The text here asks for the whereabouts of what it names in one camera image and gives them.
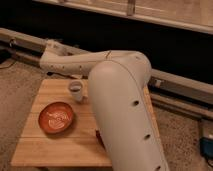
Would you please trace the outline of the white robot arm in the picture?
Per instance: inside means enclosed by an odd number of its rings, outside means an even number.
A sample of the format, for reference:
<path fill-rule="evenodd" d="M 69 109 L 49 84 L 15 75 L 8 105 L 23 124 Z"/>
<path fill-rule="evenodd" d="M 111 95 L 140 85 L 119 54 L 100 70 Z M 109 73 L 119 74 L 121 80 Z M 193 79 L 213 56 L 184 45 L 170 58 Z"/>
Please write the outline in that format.
<path fill-rule="evenodd" d="M 86 75 L 88 98 L 114 171 L 170 171 L 143 90 L 151 64 L 141 52 L 107 50 L 70 55 L 46 42 L 40 67 L 64 75 Z"/>

